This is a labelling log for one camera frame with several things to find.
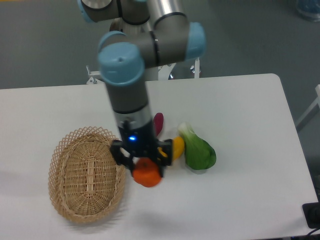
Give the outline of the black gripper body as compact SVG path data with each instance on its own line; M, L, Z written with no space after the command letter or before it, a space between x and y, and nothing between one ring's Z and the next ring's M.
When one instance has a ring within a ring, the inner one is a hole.
M121 140L114 140L110 152L118 165L123 165L124 158L156 158L158 147L162 145L167 158L160 156L166 167L172 164L172 139L160 141L156 136L154 123L150 120L147 124L134 128L132 121L125 120L120 124Z

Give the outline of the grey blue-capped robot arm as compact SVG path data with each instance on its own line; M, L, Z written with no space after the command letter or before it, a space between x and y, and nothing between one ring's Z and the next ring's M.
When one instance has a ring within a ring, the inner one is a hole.
M150 30L129 34L121 28L105 34L97 60L121 138L110 152L118 165L135 169L134 158L149 158L163 175L173 160L173 141L160 141L153 124L145 71L201 57L206 34L190 22L179 0L80 0L87 22L120 19L131 27Z

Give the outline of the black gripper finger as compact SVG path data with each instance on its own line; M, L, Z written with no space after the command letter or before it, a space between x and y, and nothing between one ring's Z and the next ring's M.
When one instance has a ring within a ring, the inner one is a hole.
M155 165L157 166L158 173L159 173L160 177L163 178L165 168L166 168L165 162L161 158L151 158L151 161L153 163L155 163Z
M135 163L133 161L132 157L125 157L122 163L126 169L130 171L130 174L133 174L133 171L135 170Z

